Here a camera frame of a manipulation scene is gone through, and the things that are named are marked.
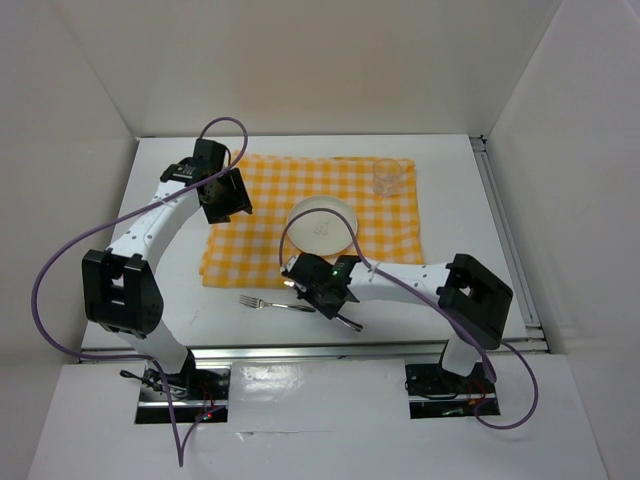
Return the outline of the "silver table knife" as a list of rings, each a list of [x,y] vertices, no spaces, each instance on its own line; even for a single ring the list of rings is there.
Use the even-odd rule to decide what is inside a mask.
[[[363,326],[361,324],[351,321],[342,315],[337,315],[336,319],[355,332],[361,332],[363,330]]]

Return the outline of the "yellow white checkered cloth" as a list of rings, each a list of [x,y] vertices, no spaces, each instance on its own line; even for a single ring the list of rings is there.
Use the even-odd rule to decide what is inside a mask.
[[[253,212],[212,227],[199,273],[211,288],[280,288],[280,255],[297,248],[285,232],[296,203],[316,195],[338,198],[358,222],[357,240],[375,260],[423,260],[414,161],[400,159],[400,182],[391,197],[373,191],[374,157],[308,158],[247,154],[240,162]]]

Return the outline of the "cream round plate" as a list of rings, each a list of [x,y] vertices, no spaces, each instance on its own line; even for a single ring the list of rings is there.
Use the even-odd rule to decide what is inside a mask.
[[[338,198],[318,195],[299,201],[289,212],[287,222],[306,213],[288,229],[289,240],[299,250],[319,256],[344,251],[352,245],[352,237],[335,212],[345,218],[354,233],[358,231],[357,216],[351,206]]]

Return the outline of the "clear plastic cup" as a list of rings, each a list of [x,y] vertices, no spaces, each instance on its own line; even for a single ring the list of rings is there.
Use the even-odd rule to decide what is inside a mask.
[[[377,160],[372,168],[373,192],[380,197],[394,196],[403,176],[402,165],[394,159],[382,158]]]

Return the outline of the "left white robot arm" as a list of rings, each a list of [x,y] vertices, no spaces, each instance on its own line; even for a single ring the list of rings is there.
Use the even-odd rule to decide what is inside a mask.
[[[189,397],[201,376],[193,353],[163,321],[164,301],[155,279],[162,255],[184,223],[203,211],[209,224],[251,213],[241,172],[223,144],[199,138],[191,156],[160,177],[149,209],[106,249],[82,259],[87,318],[153,359],[146,379],[176,399]]]

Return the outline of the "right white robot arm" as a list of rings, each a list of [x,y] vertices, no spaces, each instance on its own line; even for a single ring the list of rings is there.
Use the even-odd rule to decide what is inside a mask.
[[[471,255],[417,265],[356,255],[342,255],[330,263],[318,255],[300,253],[283,263],[280,272],[300,299],[329,319],[338,318],[348,302],[426,305],[453,330],[436,369],[440,387],[460,391],[478,363],[490,382],[497,379],[487,353],[501,345],[513,291]]]

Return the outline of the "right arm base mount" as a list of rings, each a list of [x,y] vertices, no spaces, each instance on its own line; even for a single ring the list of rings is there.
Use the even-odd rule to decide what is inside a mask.
[[[468,377],[445,371],[436,363],[406,364],[405,390],[412,419],[499,416],[495,386],[476,363]]]

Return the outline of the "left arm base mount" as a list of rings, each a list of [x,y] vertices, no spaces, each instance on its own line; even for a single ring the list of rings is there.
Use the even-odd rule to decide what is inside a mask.
[[[140,382],[135,423],[155,425],[171,422],[168,398],[171,398],[177,424],[226,423],[230,373],[229,367],[198,370],[195,382],[188,388],[171,385],[169,392],[152,369],[146,369],[142,375],[121,370],[119,375]]]

